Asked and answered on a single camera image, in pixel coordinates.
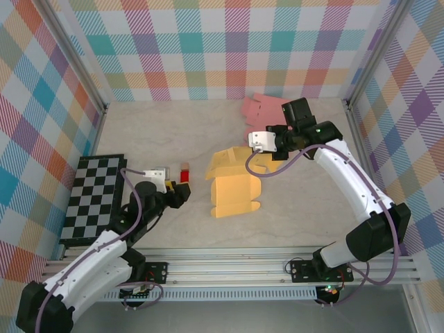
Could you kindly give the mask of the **pink paper box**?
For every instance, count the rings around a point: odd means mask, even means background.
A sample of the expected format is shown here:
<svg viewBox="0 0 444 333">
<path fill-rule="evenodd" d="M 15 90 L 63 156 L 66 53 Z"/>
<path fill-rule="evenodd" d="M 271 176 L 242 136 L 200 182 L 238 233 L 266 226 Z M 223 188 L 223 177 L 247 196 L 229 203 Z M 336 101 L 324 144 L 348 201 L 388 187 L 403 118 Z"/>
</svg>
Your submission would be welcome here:
<svg viewBox="0 0 444 333">
<path fill-rule="evenodd" d="M 282 104 L 288 99 L 254 93 L 246 96 L 241 107 L 246 129 L 244 130 L 244 146 L 248 145 L 248 134 L 266 130 L 267 126 L 284 125 L 286 120 L 282 111 Z"/>
</svg>

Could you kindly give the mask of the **yellow paper box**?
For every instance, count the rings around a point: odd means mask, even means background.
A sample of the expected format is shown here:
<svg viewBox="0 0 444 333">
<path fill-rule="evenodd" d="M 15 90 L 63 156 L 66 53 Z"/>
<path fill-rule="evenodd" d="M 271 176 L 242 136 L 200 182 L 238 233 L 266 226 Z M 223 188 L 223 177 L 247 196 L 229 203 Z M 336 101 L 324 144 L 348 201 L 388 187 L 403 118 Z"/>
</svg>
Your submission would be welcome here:
<svg viewBox="0 0 444 333">
<path fill-rule="evenodd" d="M 248 146 L 233 146 L 213 154 L 205 178 L 212 181 L 211 215 L 215 218 L 246 214 L 261 206 L 261 180 L 246 170 L 252 155 Z"/>
</svg>

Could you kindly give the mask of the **black grey checkerboard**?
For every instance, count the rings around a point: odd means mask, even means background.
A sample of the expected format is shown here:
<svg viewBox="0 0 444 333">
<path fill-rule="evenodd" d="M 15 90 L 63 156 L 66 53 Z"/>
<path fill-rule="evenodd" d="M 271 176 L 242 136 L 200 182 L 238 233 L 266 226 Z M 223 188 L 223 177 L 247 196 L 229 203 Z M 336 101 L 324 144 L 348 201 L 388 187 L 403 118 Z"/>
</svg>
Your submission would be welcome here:
<svg viewBox="0 0 444 333">
<path fill-rule="evenodd" d="M 89 246 L 121 208 L 127 166 L 123 154 L 81 157 L 69 198 L 59 243 Z"/>
</svg>

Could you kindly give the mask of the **small green circuit board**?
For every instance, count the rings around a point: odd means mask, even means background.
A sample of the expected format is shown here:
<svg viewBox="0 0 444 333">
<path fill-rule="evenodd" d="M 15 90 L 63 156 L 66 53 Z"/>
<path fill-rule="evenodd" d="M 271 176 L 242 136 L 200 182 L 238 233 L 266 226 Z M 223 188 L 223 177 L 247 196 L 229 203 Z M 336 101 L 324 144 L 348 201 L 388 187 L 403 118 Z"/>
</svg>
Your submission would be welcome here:
<svg viewBox="0 0 444 333">
<path fill-rule="evenodd" d="M 119 290 L 119 297 L 121 299 L 142 299 L 142 298 L 148 298 L 150 293 L 150 289 L 143 286 L 129 286 L 129 287 L 123 287 Z"/>
</svg>

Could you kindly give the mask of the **aluminium side rail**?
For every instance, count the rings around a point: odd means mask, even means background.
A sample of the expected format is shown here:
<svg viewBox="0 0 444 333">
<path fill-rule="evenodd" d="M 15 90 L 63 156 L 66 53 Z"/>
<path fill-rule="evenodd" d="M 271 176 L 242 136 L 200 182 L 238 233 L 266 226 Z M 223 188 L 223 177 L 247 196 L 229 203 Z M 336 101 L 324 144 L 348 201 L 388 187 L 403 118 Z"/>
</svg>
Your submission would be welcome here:
<svg viewBox="0 0 444 333">
<path fill-rule="evenodd" d="M 373 172 L 370 170 L 370 162 L 364 151 L 352 108 L 345 101 L 343 107 L 361 167 L 357 179 L 364 183 L 366 190 L 366 203 L 364 212 L 358 217 L 359 225 L 346 236 L 346 241 L 353 255 L 359 261 L 367 262 L 389 250 L 399 252 L 397 227 L 404 227 L 404 221 L 398 214 L 398 206 L 374 183 Z"/>
</svg>

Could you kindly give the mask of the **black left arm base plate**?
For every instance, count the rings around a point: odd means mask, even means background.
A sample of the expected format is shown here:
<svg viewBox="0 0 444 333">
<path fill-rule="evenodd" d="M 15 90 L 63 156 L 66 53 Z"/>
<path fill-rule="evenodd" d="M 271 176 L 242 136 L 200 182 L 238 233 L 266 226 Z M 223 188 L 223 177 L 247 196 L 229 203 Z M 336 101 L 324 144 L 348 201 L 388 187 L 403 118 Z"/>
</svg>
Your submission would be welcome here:
<svg viewBox="0 0 444 333">
<path fill-rule="evenodd" d="M 146 262 L 144 278 L 146 281 L 165 284 L 168 275 L 167 262 Z"/>
</svg>

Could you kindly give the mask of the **aluminium rail frame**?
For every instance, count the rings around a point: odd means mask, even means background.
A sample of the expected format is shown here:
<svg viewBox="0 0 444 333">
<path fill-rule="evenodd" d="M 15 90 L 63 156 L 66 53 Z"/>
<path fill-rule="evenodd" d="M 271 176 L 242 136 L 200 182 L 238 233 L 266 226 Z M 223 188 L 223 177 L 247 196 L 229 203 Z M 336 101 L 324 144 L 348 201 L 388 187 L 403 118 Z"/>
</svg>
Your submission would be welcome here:
<svg viewBox="0 0 444 333">
<path fill-rule="evenodd" d="M 62 260 L 48 261 L 40 282 L 68 266 L 86 247 L 69 248 Z M 311 259 L 317 249 L 305 247 L 270 248 L 136 248 L 147 262 L 167 262 L 167 287 L 265 287 L 290 285 L 284 265 L 292 258 Z M 393 263 L 391 252 L 370 260 L 369 277 L 383 280 Z M 411 257 L 400 257 L 391 284 L 420 283 Z"/>
</svg>

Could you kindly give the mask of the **aluminium corner post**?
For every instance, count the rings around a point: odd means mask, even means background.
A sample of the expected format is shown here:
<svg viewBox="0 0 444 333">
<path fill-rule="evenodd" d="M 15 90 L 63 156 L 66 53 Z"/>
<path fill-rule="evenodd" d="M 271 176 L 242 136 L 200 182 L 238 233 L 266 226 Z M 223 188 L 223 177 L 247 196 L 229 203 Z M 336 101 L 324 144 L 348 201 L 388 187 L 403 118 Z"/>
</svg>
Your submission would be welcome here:
<svg viewBox="0 0 444 333">
<path fill-rule="evenodd" d="M 39 10 L 44 21 L 49 26 L 49 30 L 53 33 L 56 41 L 60 45 L 60 49 L 64 53 L 69 64 L 73 67 L 74 71 L 78 75 L 80 82 L 83 84 L 85 91 L 91 98 L 92 103 L 100 111 L 101 115 L 106 113 L 106 102 L 103 100 L 99 91 L 91 79 L 88 70 L 86 69 L 83 61 L 80 58 L 74 44 L 66 32 L 63 24 L 59 20 L 56 11 L 50 4 L 49 0 L 33 0 L 35 7 Z"/>
<path fill-rule="evenodd" d="M 354 105 L 365 90 L 414 1 L 377 1 L 376 11 L 370 15 L 370 23 L 359 42 L 357 54 L 352 57 L 346 80 L 338 93 L 338 97 L 346 105 Z"/>
</svg>

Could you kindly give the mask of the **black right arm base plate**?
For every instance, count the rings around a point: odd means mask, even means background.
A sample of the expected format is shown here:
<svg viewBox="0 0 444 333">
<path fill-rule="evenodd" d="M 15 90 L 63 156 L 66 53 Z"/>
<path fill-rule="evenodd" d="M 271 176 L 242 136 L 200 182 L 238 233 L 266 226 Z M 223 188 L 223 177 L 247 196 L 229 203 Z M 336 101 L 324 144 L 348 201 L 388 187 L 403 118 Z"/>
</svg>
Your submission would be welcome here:
<svg viewBox="0 0 444 333">
<path fill-rule="evenodd" d="M 352 269 L 347 264 L 330 269 L 326 274 L 320 276 L 310 260 L 297 259 L 289 262 L 289 272 L 293 283 L 354 281 Z"/>
</svg>

